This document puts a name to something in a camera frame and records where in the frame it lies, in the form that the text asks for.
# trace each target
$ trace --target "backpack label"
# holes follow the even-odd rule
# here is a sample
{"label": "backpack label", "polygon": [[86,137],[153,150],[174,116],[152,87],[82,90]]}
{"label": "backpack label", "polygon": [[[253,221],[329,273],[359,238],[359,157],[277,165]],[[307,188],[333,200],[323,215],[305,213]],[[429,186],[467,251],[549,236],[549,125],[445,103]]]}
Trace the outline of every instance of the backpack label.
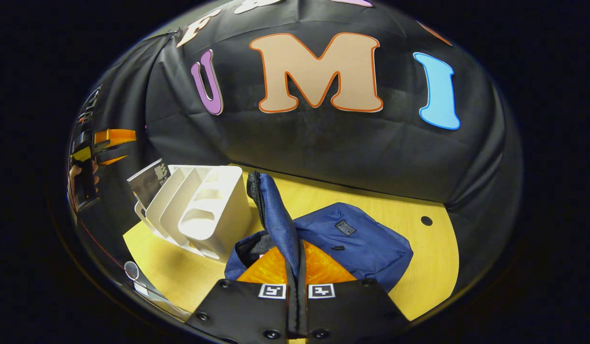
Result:
{"label": "backpack label", "polygon": [[356,231],[356,229],[352,228],[349,224],[347,224],[345,220],[339,221],[335,225],[335,228],[339,229],[340,232],[344,233],[348,237]]}

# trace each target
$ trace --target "hand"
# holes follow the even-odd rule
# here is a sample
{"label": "hand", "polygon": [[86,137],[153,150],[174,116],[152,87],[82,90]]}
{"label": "hand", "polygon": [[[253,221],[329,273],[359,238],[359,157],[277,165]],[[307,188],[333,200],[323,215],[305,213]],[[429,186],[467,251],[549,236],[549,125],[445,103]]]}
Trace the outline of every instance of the hand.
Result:
{"label": "hand", "polygon": [[[92,166],[92,170],[93,170],[93,174],[96,174],[96,172],[98,171],[98,164],[96,164],[96,161],[91,161],[91,166]],[[70,200],[72,201],[72,206],[74,207],[74,211],[78,211],[78,204],[76,203],[76,197],[74,196],[74,177],[78,176],[79,174],[81,174],[81,172],[83,171],[82,168],[80,168],[79,166],[72,166],[72,168],[70,168],[70,180],[68,181],[68,193],[70,196]],[[93,176],[93,184],[97,185],[100,181],[99,176]]]}

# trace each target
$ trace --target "book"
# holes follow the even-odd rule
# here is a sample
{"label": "book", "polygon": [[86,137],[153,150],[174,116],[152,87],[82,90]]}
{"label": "book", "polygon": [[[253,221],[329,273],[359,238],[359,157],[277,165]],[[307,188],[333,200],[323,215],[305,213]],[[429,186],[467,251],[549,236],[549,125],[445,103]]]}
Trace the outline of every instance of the book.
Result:
{"label": "book", "polygon": [[170,171],[162,159],[151,163],[127,179],[133,195],[136,196],[144,211],[164,183],[170,178]]}

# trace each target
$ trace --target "wooden table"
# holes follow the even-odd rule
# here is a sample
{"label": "wooden table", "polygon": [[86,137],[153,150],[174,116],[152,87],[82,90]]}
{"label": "wooden table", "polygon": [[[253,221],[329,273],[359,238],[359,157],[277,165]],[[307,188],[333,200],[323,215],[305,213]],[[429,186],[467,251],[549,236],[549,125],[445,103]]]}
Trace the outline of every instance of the wooden table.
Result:
{"label": "wooden table", "polygon": [[[241,167],[246,182],[252,169]],[[459,272],[459,249],[443,204],[256,170],[274,178],[292,218],[344,202],[359,207],[374,220],[406,237],[414,257],[389,296],[409,320],[439,305],[452,293]],[[263,229],[250,198],[249,205],[253,220],[247,235]],[[430,217],[433,224],[424,225],[421,222],[423,216]],[[167,299],[186,311],[195,311],[214,283],[225,278],[225,264],[156,237],[142,222],[123,237],[138,267],[151,283]]]}

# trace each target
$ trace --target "dark background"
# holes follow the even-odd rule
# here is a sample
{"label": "dark background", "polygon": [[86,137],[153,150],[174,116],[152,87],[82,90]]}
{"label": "dark background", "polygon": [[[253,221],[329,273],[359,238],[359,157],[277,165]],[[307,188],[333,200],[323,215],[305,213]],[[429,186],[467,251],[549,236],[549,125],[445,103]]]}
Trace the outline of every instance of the dark background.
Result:
{"label": "dark background", "polygon": [[[67,224],[60,169],[88,87],[193,6],[0,5],[0,342],[167,340],[83,276],[50,214]],[[590,342],[590,3],[397,6],[487,67],[520,123],[526,167],[520,220],[492,278],[407,342]]]}

